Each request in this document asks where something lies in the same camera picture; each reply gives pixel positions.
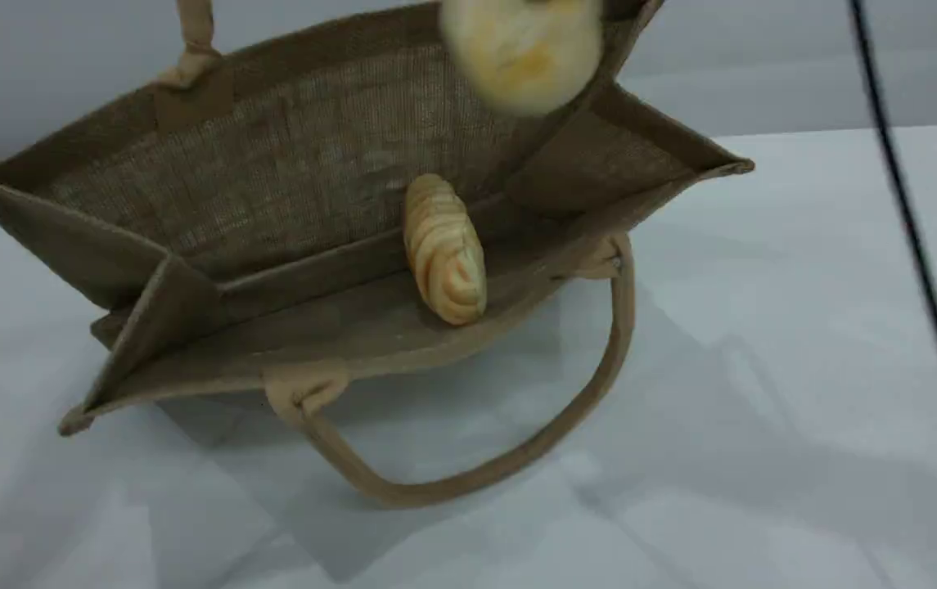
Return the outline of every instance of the rope handle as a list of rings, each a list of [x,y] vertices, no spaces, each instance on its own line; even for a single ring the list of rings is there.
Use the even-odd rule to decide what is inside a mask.
[[[304,432],[316,451],[369,497],[390,507],[430,506],[479,491],[531,465],[551,451],[571,429],[583,421],[610,391],[628,355],[635,327],[635,268],[628,235],[603,240],[594,256],[585,260],[580,276],[610,279],[613,320],[606,351],[588,381],[549,424],[518,447],[452,477],[426,483],[396,483],[381,477],[359,457],[337,428],[322,416],[322,407],[345,391],[349,372],[341,361],[308,366],[277,366],[264,373],[265,393],[275,413]]]
[[[222,56],[214,49],[214,4],[211,0],[176,0],[181,19],[184,50],[176,66],[159,75],[160,86],[187,90],[205,72],[221,63]]]

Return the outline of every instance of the bread roll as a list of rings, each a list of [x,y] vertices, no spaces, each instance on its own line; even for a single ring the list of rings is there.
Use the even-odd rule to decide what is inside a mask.
[[[511,115],[569,103],[602,57],[601,0],[443,0],[439,10],[458,69]]]
[[[486,309],[486,264],[464,202],[434,174],[406,189],[403,245],[424,303],[450,325],[465,325]]]

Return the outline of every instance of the jute tote bag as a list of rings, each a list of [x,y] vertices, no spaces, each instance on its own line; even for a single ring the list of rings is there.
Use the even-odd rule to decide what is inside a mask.
[[[632,339],[626,232],[752,163],[614,81],[660,0],[607,0],[604,56],[569,105],[491,111],[447,56],[438,5],[350,16],[222,56],[210,0],[178,0],[178,66],[0,163],[0,227],[106,310],[111,351],[61,435],[139,402],[263,391],[359,491],[424,506],[551,450]],[[478,323],[444,324],[406,268],[408,183],[437,173],[486,249]],[[573,402],[519,447],[443,480],[387,481],[323,407],[352,380],[484,349],[568,280],[610,281],[610,340]]]

